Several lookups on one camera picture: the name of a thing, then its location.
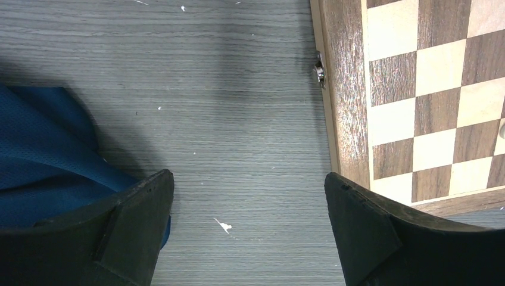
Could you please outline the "wooden chess board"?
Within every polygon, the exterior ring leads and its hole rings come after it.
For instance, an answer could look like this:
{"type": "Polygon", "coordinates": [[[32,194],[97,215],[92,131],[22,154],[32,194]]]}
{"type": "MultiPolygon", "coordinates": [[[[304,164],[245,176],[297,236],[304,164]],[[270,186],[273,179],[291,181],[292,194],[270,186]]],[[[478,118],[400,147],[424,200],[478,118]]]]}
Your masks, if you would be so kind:
{"type": "Polygon", "coordinates": [[[332,170],[433,215],[504,206],[504,2],[310,8],[332,170]]]}

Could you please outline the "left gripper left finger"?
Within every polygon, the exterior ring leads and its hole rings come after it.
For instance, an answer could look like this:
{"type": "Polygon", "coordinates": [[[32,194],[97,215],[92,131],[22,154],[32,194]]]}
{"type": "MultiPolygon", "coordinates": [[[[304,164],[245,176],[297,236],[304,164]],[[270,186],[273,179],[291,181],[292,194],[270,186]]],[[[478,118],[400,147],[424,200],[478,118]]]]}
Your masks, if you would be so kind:
{"type": "Polygon", "coordinates": [[[163,169],[87,206],[3,229],[1,284],[149,285],[173,199],[174,177],[163,169]]]}

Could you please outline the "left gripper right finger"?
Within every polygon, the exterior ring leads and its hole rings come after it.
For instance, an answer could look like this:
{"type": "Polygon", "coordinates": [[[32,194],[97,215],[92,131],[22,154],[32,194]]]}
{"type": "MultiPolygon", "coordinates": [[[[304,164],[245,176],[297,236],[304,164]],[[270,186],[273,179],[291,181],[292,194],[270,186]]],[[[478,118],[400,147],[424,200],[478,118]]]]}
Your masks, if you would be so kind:
{"type": "Polygon", "coordinates": [[[444,219],[334,172],[324,189],[347,285],[503,285],[504,230],[444,219]]]}

